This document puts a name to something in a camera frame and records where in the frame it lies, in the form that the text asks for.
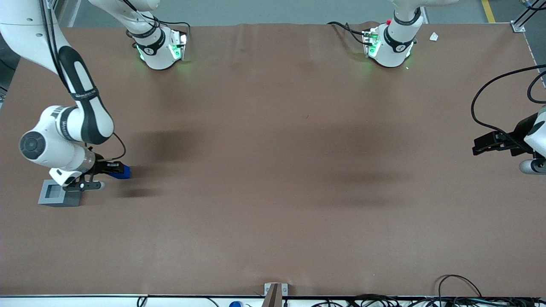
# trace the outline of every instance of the wire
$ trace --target wire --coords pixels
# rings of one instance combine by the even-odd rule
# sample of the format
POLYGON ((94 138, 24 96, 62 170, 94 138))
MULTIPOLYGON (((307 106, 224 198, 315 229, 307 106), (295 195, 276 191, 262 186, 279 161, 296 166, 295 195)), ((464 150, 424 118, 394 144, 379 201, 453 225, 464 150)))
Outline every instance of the wire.
POLYGON ((363 44, 363 45, 366 45, 366 46, 371 46, 372 44, 371 43, 366 43, 360 39, 358 39, 358 37, 355 35, 355 34, 359 34, 359 35, 362 35, 362 32, 358 32, 356 30, 353 30, 351 29, 351 27, 349 26, 349 23, 345 23, 345 25, 342 25, 341 23, 337 22, 337 21, 330 21, 327 23, 327 25, 335 25, 335 26, 340 26, 342 27, 345 31, 348 31, 352 36, 353 38, 359 42, 360 44, 363 44))
POLYGON ((530 9, 530 10, 532 10, 532 11, 542 11, 542 10, 546 10, 546 7, 542 7, 542 6, 544 5, 544 3, 542 3, 541 6, 538 7, 538 8, 534 8, 534 7, 531 5, 531 3, 529 3, 529 1, 526 1, 524 4, 525 4, 525 7, 526 7, 527 9, 530 9))
POLYGON ((216 307, 220 307, 220 306, 218 305, 218 303, 216 303, 215 301, 213 301, 210 297, 207 297, 206 299, 208 299, 208 300, 211 301, 213 304, 215 304, 216 307))
POLYGON ((144 305, 146 304, 146 301, 148 301, 148 297, 146 296, 139 297, 136 301, 136 307, 144 307, 144 305))
POLYGON ((442 297, 442 284, 443 282, 450 278, 450 277, 456 277, 456 278, 459 278, 459 279, 463 279, 465 281, 467 281, 468 283, 470 283, 472 285, 472 287, 474 287, 474 289, 476 290, 476 292, 478 293, 479 297, 483 297, 481 291, 478 289, 478 287, 476 287, 476 285, 470 281, 470 279, 464 277, 464 276, 461 276, 461 275, 456 275, 456 274, 448 274, 446 275, 444 278, 442 278, 442 280, 440 281, 440 283, 438 284, 438 296, 441 298, 442 297))
POLYGON ((186 25, 186 26, 188 26, 188 28, 190 28, 189 23, 184 22, 184 21, 180 21, 180 22, 169 22, 169 21, 162 21, 162 20, 158 19, 158 18, 155 17, 155 16, 154 16, 153 18, 152 18, 152 17, 148 17, 148 16, 146 16, 146 15, 141 14, 141 13, 137 10, 137 8, 136 8, 129 0, 123 0, 123 2, 124 2, 126 5, 128 5, 128 6, 131 8, 131 10, 133 10, 133 11, 139 13, 140 16, 142 16, 142 17, 144 17, 144 18, 147 18, 147 19, 149 19, 149 20, 157 21, 158 23, 162 23, 162 24, 164 24, 164 25, 186 25))
POLYGON ((345 25, 343 25, 343 24, 341 24, 340 22, 337 22, 337 21, 330 21, 330 22, 327 23, 327 25, 336 25, 336 26, 340 26, 340 27, 342 27, 343 29, 345 29, 345 31, 351 31, 351 32, 353 32, 354 34, 361 34, 361 35, 362 35, 362 32, 358 32, 358 31, 356 31, 356 30, 347 28, 345 25))
POLYGON ((341 304, 339 304, 339 303, 331 302, 331 301, 329 301, 329 300, 327 300, 327 301, 325 301, 325 302, 322 302, 322 303, 315 304, 315 305, 313 305, 313 306, 311 306, 311 307, 322 307, 322 304, 328 304, 328 305, 331 304, 331 305, 334 305, 334 306, 337 306, 337 307, 345 307, 345 306, 343 306, 343 305, 341 305, 341 304))
POLYGON ((106 161, 113 161, 113 160, 121 159, 127 153, 127 148, 125 147, 125 144, 123 143, 121 138, 115 132, 112 133, 112 134, 114 135, 114 137, 117 138, 118 141, 120 141, 121 146, 123 146, 123 153, 121 154, 121 156, 118 156, 118 157, 115 157, 115 158, 100 159, 100 160, 98 160, 98 162, 106 162, 106 161))
POLYGON ((529 98, 530 101, 534 103, 546 103, 546 100, 536 100, 531 95, 531 90, 533 89, 533 86, 535 86, 535 83, 542 78, 542 76, 546 75, 546 70, 541 72, 536 78, 533 79, 531 84, 529 84, 529 87, 527 88, 527 98, 529 98))
POLYGON ((51 15, 51 9, 48 9, 48 13, 49 13, 47 14, 49 16, 49 19, 48 19, 43 0, 39 0, 38 2, 40 3, 40 12, 41 12, 42 19, 44 20, 44 31, 45 31, 46 41, 48 43, 49 53, 51 55, 51 60, 53 62, 55 70, 57 71, 57 75, 61 79, 63 85, 66 87, 68 91, 70 91, 70 89, 68 88, 66 79, 64 78, 64 74, 61 68, 61 63, 58 58, 58 52, 56 49, 57 43, 55 41, 55 28, 53 26, 53 17, 51 15))
POLYGON ((7 65, 6 62, 4 62, 4 60, 1 59, 1 58, 0 58, 0 62, 1 62, 2 64, 4 64, 4 66, 6 66, 7 68, 9 68, 9 69, 15 71, 15 68, 11 67, 10 65, 7 65))
POLYGON ((520 142, 516 141, 514 138, 512 138, 510 136, 510 134, 508 134, 506 131, 502 130, 501 128, 498 128, 498 127, 495 127, 493 125, 490 125, 490 124, 487 124, 487 123, 484 123, 482 121, 479 121, 477 118, 476 118, 476 112, 474 110, 474 105, 476 104, 476 101, 478 100, 478 97, 479 95, 485 90, 486 87, 488 87, 491 83, 497 81, 498 79, 501 79, 501 78, 504 78, 506 76, 510 76, 510 75, 513 75, 513 74, 517 74, 517 73, 522 73, 522 72, 526 72, 528 70, 533 70, 533 69, 537 69, 537 68, 546 68, 546 64, 543 64, 543 65, 536 65, 536 66, 531 66, 531 67, 527 67, 527 68, 522 68, 522 69, 517 69, 517 70, 513 70, 511 72, 508 72, 508 73, 505 73, 505 74, 502 74, 502 75, 499 75, 491 80, 489 80, 484 86, 482 86, 482 88, 479 89, 479 91, 476 93, 476 95, 474 96, 474 99, 472 100, 472 104, 470 105, 470 113, 472 114, 472 119, 474 119, 474 121, 476 123, 478 123, 479 125, 482 125, 484 127, 487 127, 489 129, 493 129, 495 131, 498 131, 499 133, 502 133, 507 139, 509 139, 510 141, 512 141, 514 144, 516 144, 518 147, 524 149, 524 150, 529 150, 529 147, 527 145, 524 145, 524 144, 521 144, 520 142))

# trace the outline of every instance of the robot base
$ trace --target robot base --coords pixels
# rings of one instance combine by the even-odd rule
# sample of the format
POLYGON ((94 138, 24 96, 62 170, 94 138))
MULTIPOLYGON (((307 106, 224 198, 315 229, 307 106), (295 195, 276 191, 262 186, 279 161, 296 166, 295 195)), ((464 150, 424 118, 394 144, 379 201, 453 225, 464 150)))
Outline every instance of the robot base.
POLYGON ((406 57, 410 56, 413 43, 405 48, 403 52, 395 52, 385 42, 384 32, 386 27, 387 24, 383 23, 376 28, 371 28, 368 32, 362 33, 363 41, 372 44, 371 46, 364 45, 364 54, 366 57, 373 58, 381 66, 397 67, 404 62, 406 57))
POLYGON ((140 59, 146 62, 146 64, 155 70, 163 70, 171 67, 176 61, 184 59, 184 51, 186 50, 187 34, 170 29, 168 27, 161 27, 161 30, 165 32, 167 39, 161 47, 157 50, 156 54, 148 54, 148 48, 144 48, 136 45, 136 49, 140 54, 140 59))

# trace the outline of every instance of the black band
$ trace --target black band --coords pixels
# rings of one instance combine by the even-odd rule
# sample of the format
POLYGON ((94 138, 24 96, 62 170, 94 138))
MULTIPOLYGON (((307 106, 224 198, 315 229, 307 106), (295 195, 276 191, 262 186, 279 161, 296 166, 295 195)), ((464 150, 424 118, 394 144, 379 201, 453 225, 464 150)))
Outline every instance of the black band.
POLYGON ((421 9, 417 8, 415 10, 415 16, 413 17, 412 20, 402 21, 402 20, 396 18, 396 13, 395 13, 394 14, 394 22, 398 23, 399 25, 403 25, 403 26, 411 26, 412 24, 414 24, 419 19, 419 17, 421 17, 421 9))
POLYGON ((70 112, 72 112, 76 108, 77 108, 76 106, 66 108, 64 112, 61 114, 61 118, 59 119, 59 129, 60 129, 59 132, 63 135, 65 139, 69 141, 76 141, 70 136, 70 133, 68 133, 68 127, 67 127, 68 115, 70 115, 70 112))
POLYGON ((141 44, 136 44, 140 51, 144 52, 145 54, 147 55, 156 55, 157 53, 157 50, 159 50, 159 48, 161 48, 161 46, 163 46, 163 44, 165 43, 165 32, 163 32, 162 29, 161 30, 161 36, 159 37, 159 39, 151 44, 151 45, 141 45, 141 44))
POLYGON ((153 20, 153 27, 151 29, 148 30, 148 32, 146 33, 142 33, 142 34, 136 34, 136 33, 133 33, 133 32, 129 32, 133 38, 146 38, 150 35, 152 35, 156 29, 159 28, 159 22, 157 22, 157 20, 153 20))
POLYGON ((99 90, 94 87, 83 93, 69 93, 73 100, 80 101, 82 99, 91 100, 99 95, 99 90))
POLYGON ((383 32, 383 36, 385 37, 385 42, 389 46, 391 46, 393 48, 393 51, 396 52, 396 53, 404 52, 413 43, 413 40, 415 39, 415 37, 413 37, 412 40, 410 40, 408 42, 405 42, 405 43, 402 43, 402 42, 399 42, 399 41, 395 40, 394 38, 392 38, 389 35, 388 30, 389 30, 389 26, 387 26, 385 28, 385 31, 383 32))

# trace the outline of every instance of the white robotic arm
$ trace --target white robotic arm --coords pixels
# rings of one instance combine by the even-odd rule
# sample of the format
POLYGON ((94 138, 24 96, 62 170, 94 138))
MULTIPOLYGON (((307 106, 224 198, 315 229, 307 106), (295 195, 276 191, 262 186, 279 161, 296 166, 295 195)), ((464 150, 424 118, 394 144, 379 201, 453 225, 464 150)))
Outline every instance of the white robotic arm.
POLYGON ((21 57, 58 74, 76 106, 46 108, 36 126, 20 140, 30 161, 51 168, 62 186, 95 168, 102 156, 78 142, 102 144, 114 132, 97 88, 79 53, 66 41, 43 0, 0 1, 0 32, 21 57))
POLYGON ((396 67, 410 55, 415 35, 423 24, 420 7, 441 7, 458 0, 389 0, 394 18, 364 33, 366 55, 385 67, 396 67))
POLYGON ((149 11, 159 0, 89 0, 119 20, 136 42, 140 58, 152 69, 166 69, 181 60, 186 46, 185 33, 162 25, 149 11))

